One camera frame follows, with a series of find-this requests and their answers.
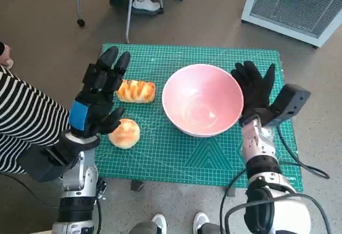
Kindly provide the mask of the person's hand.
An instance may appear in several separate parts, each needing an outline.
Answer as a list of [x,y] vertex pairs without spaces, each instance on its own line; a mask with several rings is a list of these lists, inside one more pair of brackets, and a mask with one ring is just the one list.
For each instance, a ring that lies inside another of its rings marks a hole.
[[11,69],[13,67],[13,60],[11,58],[11,48],[1,42],[1,66],[6,69]]

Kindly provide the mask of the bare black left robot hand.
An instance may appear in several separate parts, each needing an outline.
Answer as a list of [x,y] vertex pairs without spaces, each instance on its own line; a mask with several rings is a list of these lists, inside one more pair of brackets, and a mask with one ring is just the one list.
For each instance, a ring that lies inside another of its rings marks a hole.
[[118,55],[113,46],[89,64],[83,77],[83,88],[75,97],[69,115],[71,133],[89,138],[97,134],[109,134],[119,125],[124,108],[112,109],[114,93],[123,83],[123,76],[130,62],[130,53]]

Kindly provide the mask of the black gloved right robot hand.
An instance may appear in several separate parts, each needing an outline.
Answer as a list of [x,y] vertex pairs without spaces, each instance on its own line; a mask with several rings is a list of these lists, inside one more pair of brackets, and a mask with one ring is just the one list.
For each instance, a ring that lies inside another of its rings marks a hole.
[[274,86],[275,65],[271,64],[262,76],[255,64],[247,60],[242,64],[236,63],[231,75],[239,84],[244,98],[239,124],[243,126],[256,117],[265,124],[271,115],[269,96]]

